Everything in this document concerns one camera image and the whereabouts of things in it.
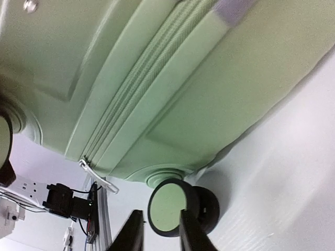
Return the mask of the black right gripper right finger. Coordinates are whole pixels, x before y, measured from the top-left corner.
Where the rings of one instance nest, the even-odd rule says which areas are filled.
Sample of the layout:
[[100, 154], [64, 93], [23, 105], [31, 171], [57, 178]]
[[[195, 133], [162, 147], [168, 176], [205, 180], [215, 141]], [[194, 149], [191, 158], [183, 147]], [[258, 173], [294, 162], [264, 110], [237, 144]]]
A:
[[192, 212], [183, 209], [179, 224], [180, 247], [183, 251], [218, 251], [201, 229]]

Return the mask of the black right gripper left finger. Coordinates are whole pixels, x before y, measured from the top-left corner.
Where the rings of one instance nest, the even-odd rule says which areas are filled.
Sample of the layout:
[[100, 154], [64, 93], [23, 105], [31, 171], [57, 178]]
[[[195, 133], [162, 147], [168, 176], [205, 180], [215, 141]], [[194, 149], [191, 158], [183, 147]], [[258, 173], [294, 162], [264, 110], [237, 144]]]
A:
[[111, 251], [141, 251], [144, 250], [144, 217], [143, 211], [133, 210], [124, 223], [114, 242]]

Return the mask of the green hard-shell suitcase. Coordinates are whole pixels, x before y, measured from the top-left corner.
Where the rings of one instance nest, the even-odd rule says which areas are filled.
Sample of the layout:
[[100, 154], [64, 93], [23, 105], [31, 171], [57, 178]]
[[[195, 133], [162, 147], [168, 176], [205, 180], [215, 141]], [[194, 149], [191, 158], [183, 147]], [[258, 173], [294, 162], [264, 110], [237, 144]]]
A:
[[334, 46], [334, 1], [1, 1], [13, 134], [163, 186], [208, 166]]

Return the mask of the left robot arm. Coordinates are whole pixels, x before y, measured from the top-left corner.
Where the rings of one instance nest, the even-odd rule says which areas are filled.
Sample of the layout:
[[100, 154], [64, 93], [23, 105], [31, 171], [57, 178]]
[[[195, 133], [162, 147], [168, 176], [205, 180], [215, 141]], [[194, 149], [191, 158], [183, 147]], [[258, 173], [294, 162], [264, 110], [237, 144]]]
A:
[[88, 220], [97, 211], [97, 190], [95, 183], [89, 191], [78, 191], [60, 183], [48, 185], [19, 176], [8, 187], [1, 187], [1, 195], [63, 218]]

